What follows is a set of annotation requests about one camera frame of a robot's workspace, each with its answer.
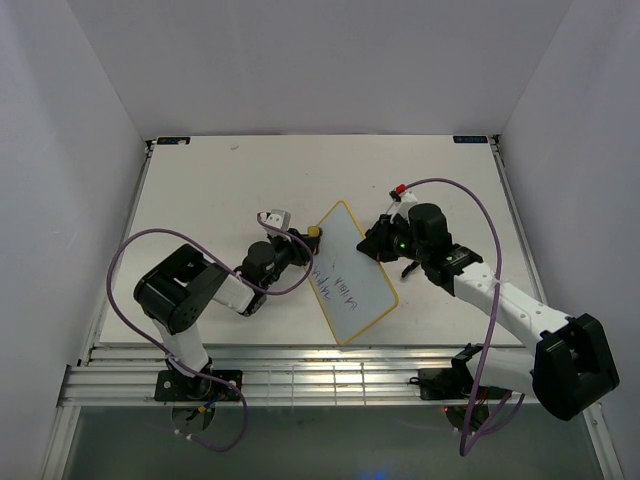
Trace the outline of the yellow-framed small whiteboard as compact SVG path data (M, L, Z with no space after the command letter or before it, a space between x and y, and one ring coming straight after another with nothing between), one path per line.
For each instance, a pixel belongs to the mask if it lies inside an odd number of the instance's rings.
M319 221L319 250L309 280L340 346L346 346L392 312L399 296L384 268L356 249L364 233L340 200Z

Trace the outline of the black whiteboard foot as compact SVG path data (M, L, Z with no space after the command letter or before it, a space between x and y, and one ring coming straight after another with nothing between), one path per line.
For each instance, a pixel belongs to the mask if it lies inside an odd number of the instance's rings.
M412 261L408 266L406 266L401 272L401 279L406 280L408 276L414 272L417 268L420 267L420 263L417 261Z

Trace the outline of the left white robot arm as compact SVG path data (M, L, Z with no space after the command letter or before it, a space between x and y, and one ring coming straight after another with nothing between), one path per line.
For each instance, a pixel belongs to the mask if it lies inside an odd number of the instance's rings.
M253 315L266 292L290 266L305 267L318 252L322 230L305 234L290 228L253 243L240 266L229 272L184 244L145 274L133 297L152 319L164 345L185 366L168 362L173 381L190 399L205 397L212 387L212 361L200 339L196 321L210 302L242 315Z

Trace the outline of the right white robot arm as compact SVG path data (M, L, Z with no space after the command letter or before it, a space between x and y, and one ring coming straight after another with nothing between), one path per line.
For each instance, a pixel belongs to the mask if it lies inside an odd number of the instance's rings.
M430 395L467 398L484 388L514 391L568 421L619 386L599 320L589 314L572 317L499 282L480 255L453 241L438 206L419 203L405 215L381 215L356 248L381 263L411 260L432 284L495 315L526 349L467 345L450 367L422 379Z

